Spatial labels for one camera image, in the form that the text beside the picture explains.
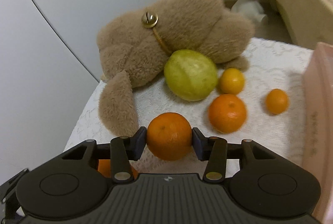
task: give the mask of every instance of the white logo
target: white logo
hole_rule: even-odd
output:
[[[168,176],[168,177],[165,177],[164,180],[167,182],[170,182],[173,180],[173,178],[171,176]]]

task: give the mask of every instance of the pink box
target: pink box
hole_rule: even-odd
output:
[[[333,46],[318,43],[304,72],[306,138],[302,167],[318,179],[313,216],[333,223]]]

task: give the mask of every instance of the orange fruit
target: orange fruit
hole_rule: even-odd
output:
[[[241,71],[229,68],[223,72],[219,80],[219,87],[223,93],[239,94],[244,89],[245,78]]]
[[[246,120],[246,114],[244,102],[233,94],[221,94],[208,109],[212,126],[225,134],[240,129]]]
[[[163,113],[154,118],[147,128],[147,146],[162,160],[181,159],[192,147],[192,128],[178,113]]]
[[[139,173],[132,166],[130,166],[130,168],[132,169],[133,176],[136,179],[138,177]],[[98,168],[97,168],[97,170],[104,177],[110,178],[111,177],[110,159],[100,159],[100,160],[98,160]]]
[[[285,91],[273,89],[266,97],[266,107],[273,114],[280,114],[287,110],[289,98]]]

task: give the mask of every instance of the white tablecloth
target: white tablecloth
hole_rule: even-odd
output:
[[[239,94],[247,106],[248,118],[237,132],[222,135],[209,124],[206,111],[218,96],[217,91],[213,91],[203,101],[183,101],[169,90],[162,74],[152,83],[134,90],[139,125],[147,127],[159,114],[177,112],[182,114],[192,127],[198,127],[205,136],[222,136],[232,143],[240,143],[242,139],[253,139],[292,162],[301,164],[305,134],[302,73],[311,54],[311,50],[290,44],[258,38],[251,40],[244,52],[250,61],[250,68],[244,73],[245,89]],[[65,150],[86,139],[95,139],[97,143],[109,143],[115,137],[98,118],[98,99],[104,85],[105,83],[100,82],[91,95]],[[269,115],[263,106],[264,97],[274,88],[285,90],[290,98],[289,109],[276,116]],[[154,157],[146,147],[141,159],[132,165],[139,172],[197,172],[202,176],[206,162],[198,161],[194,152],[178,161],[162,161]],[[238,170],[238,161],[228,160],[226,175],[232,176]]]

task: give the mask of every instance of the brown teddy bear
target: brown teddy bear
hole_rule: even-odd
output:
[[[99,99],[102,123],[119,136],[137,131],[132,88],[153,80],[173,51],[196,50],[215,63],[242,68],[246,60],[240,55],[253,35],[252,23],[227,10],[223,0],[160,0],[117,17],[97,36],[107,82]]]

